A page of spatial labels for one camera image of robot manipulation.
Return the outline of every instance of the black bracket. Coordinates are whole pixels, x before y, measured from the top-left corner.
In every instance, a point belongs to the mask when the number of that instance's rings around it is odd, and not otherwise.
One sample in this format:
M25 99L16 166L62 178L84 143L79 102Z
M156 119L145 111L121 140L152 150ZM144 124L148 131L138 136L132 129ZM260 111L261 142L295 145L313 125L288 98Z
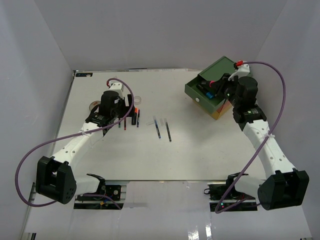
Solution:
M68 162L43 156L36 169L35 191L59 203L67 204L76 193L77 184Z
M304 200L308 183L309 176L306 171L275 171L275 174L259 187L258 198L265 210L299 206Z

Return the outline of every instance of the green box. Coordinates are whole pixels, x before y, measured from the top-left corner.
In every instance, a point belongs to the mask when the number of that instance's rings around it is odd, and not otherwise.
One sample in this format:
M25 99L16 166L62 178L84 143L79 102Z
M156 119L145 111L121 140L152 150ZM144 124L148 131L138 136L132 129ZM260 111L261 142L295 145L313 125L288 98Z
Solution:
M232 74L235 72L234 61L226 56L221 57L212 65L208 66L205 70L200 72L194 79L184 86L184 92L193 100L199 99L198 104L204 108L209 114L213 114L224 103L224 98L214 97L213 99L207 98L196 86L201 81L217 81L223 74Z

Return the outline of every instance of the white tabletop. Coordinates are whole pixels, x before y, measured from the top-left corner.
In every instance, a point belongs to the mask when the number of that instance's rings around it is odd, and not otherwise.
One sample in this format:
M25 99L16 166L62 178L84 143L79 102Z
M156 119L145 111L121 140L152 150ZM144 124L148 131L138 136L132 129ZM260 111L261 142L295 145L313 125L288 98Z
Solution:
M185 84L197 71L94 72L75 77L58 136L76 133L89 115L89 105L100 100L106 81L118 77L140 96L139 128L127 119L126 131L113 127L87 152L75 175L93 173L108 180L217 180L239 172L254 153L235 123L230 109L214 120L185 94ZM157 117L162 138L154 124ZM160 118L167 118L172 142ZM68 140L56 143L55 151ZM260 160L247 171L265 178Z
M215 121L184 93L184 85L198 72L94 72L76 77L59 137L76 133L89 115L89 104L99 100L111 77L124 80L142 98L140 126L127 121L115 126L84 156L76 175L93 173L108 180L214 180L239 172L254 153L229 110ZM158 135L153 120L167 118ZM67 140L58 142L59 150ZM264 178L259 159L247 171ZM310 237L301 206L255 212L210 212L206 182L130 182L122 210L73 209L55 203L32 208L25 232L36 240L224 240L300 239ZM35 203L50 200L37 195Z

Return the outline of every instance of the black pen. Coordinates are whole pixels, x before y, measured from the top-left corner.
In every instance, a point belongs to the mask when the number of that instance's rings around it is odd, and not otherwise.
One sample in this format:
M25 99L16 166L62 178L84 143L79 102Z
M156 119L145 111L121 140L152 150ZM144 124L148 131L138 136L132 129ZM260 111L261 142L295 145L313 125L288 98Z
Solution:
M164 122L165 122L165 126L166 126L166 131L168 132L169 141L171 142L171 135L170 135L169 125L168 125L168 121L167 121L166 118L164 119Z
M138 118L136 120L136 127L139 127L139 120L140 120L140 109L138 110Z

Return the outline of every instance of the red connector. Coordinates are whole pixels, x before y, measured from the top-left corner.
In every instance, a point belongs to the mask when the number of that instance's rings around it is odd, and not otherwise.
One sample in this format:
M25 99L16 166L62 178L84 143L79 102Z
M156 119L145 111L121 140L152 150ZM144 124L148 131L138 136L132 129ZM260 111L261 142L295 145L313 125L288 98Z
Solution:
M240 67L240 66L243 65L243 64L244 64L244 61L237 61L235 65L236 65L237 67Z

